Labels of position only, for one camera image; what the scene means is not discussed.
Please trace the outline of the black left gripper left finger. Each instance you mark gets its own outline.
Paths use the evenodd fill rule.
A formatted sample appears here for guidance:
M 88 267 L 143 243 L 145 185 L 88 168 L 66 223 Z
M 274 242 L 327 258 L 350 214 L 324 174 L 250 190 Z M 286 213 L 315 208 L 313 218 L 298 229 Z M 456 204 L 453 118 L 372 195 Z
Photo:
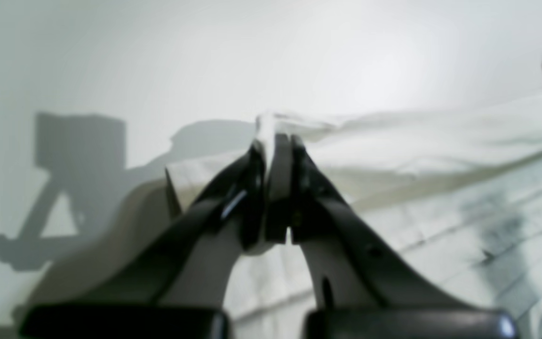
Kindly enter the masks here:
M 262 217 L 264 158 L 254 145 L 120 272 L 68 302 L 32 307 L 24 339 L 232 339 L 223 300 Z

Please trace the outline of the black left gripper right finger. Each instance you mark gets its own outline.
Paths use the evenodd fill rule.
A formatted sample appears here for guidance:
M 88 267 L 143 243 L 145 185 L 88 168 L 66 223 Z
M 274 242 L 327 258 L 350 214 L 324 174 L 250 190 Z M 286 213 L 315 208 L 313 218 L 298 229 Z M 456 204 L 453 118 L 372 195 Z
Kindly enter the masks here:
M 360 219 L 300 137 L 276 134 L 266 238 L 288 230 L 303 251 L 317 309 L 304 339 L 516 339 L 499 309 L 474 307 L 422 277 Z

